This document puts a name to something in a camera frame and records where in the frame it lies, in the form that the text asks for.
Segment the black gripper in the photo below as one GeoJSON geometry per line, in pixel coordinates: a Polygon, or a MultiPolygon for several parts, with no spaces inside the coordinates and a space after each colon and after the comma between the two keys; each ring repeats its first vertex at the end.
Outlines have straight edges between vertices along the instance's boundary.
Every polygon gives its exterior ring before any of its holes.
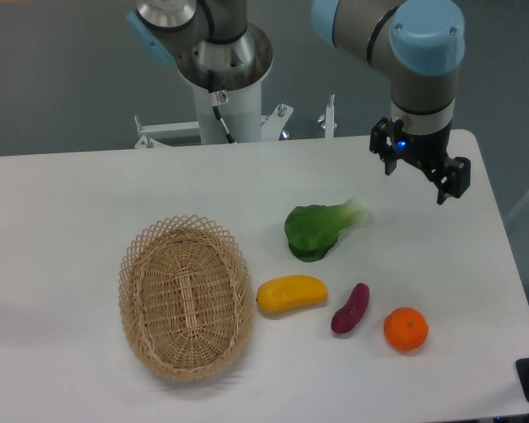
{"type": "Polygon", "coordinates": [[[430,171],[428,179],[437,188],[436,203],[442,205],[448,198],[461,198],[471,184],[471,161],[465,157],[451,159],[447,147],[451,122],[427,135],[414,135],[404,131],[404,122],[381,118],[370,132],[369,149],[384,163],[384,172],[391,175],[399,160],[430,171]]]}

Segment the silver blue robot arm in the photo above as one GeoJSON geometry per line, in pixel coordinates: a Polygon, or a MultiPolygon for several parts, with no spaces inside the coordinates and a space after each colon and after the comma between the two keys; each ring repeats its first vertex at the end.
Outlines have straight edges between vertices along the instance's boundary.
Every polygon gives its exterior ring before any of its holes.
{"type": "MultiPolygon", "coordinates": [[[[138,1],[130,32],[158,63],[174,63],[195,97],[204,144],[261,141],[261,84],[272,67],[268,36],[243,1],[138,1]]],[[[399,160],[435,184],[437,199],[461,197],[467,158],[447,152],[465,53],[465,20],[452,1],[315,1],[317,34],[385,74],[391,113],[372,129],[370,150],[391,173],[399,160]]]]}

